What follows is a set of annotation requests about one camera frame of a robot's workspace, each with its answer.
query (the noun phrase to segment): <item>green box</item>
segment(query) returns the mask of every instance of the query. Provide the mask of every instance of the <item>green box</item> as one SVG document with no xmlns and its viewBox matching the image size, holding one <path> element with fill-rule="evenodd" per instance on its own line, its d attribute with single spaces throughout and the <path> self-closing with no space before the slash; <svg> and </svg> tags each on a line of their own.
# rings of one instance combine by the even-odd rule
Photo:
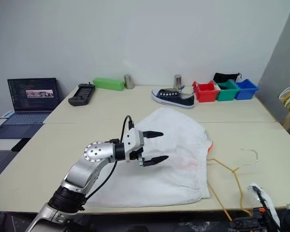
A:
<svg viewBox="0 0 290 232">
<path fill-rule="evenodd" d="M 117 91 L 123 91 L 125 88 L 125 85 L 122 81 L 115 79 L 95 78 L 93 80 L 93 84 L 96 88 L 105 88 Z"/>
<path fill-rule="evenodd" d="M 216 84 L 221 88 L 221 91 L 217 94 L 217 101 L 232 101 L 240 90 L 233 80 Z"/>
</svg>

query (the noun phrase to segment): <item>black sneaker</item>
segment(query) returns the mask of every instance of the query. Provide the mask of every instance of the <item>black sneaker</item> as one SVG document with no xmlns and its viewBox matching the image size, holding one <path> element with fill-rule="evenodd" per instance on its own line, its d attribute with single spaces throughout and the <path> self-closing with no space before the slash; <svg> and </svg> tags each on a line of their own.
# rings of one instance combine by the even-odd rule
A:
<svg viewBox="0 0 290 232">
<path fill-rule="evenodd" d="M 152 98 L 165 105 L 174 105 L 192 109 L 194 106 L 194 94 L 182 93 L 174 88 L 153 89 Z"/>
</svg>

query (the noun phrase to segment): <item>white towel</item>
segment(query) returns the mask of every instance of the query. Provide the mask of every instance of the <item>white towel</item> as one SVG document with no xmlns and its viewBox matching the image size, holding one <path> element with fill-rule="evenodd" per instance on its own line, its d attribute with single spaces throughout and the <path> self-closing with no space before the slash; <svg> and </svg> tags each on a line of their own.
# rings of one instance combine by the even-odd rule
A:
<svg viewBox="0 0 290 232">
<path fill-rule="evenodd" d="M 212 142 L 200 124 L 176 110 L 160 108 L 136 128 L 164 133 L 162 137 L 145 138 L 145 159 L 163 155 L 169 158 L 148 167 L 140 167 L 136 161 L 118 162 L 111 178 L 87 201 L 87 205 L 165 206 L 209 198 L 206 156 Z M 103 168 L 92 190 L 104 181 L 113 165 Z"/>
</svg>

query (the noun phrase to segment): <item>laptop screen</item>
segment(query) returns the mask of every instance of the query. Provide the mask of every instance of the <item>laptop screen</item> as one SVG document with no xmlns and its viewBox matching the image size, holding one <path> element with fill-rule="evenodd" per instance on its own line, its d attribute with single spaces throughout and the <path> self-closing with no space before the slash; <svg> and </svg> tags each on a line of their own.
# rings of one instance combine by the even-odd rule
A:
<svg viewBox="0 0 290 232">
<path fill-rule="evenodd" d="M 60 103 L 56 78 L 8 79 L 15 112 L 52 111 Z"/>
</svg>

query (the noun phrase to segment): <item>laptop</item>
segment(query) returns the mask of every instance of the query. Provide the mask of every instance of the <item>laptop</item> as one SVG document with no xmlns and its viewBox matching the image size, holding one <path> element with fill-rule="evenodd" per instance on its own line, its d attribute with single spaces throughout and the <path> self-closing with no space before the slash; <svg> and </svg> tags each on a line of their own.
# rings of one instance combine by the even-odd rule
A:
<svg viewBox="0 0 290 232">
<path fill-rule="evenodd" d="M 31 138 L 59 105 L 56 78 L 8 79 L 15 113 L 0 128 L 0 139 Z"/>
</svg>

